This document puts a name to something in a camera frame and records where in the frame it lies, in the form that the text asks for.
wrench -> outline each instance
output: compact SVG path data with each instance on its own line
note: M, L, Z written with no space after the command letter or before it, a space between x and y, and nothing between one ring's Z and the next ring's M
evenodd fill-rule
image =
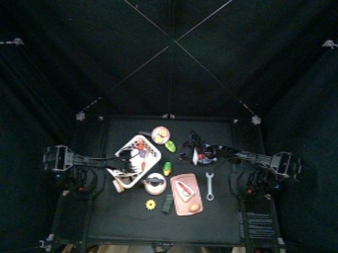
M206 178L207 178L207 195L206 199L208 201L214 200L214 195L212 195L212 185L211 185L211 178L214 177L214 173L206 173Z

